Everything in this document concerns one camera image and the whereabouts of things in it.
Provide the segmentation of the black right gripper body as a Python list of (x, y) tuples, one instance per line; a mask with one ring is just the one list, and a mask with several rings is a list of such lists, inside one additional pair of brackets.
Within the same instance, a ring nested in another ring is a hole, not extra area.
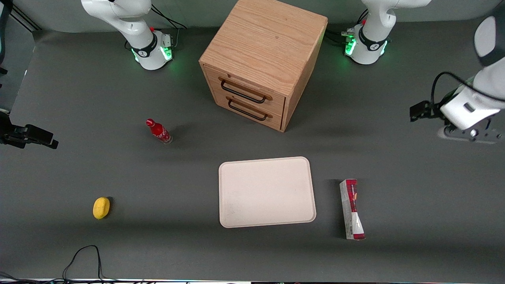
[(7, 144), (16, 148), (24, 149), (26, 147), (25, 137), (22, 131), (23, 127), (18, 127), (11, 123), (9, 115), (0, 112), (0, 143)]

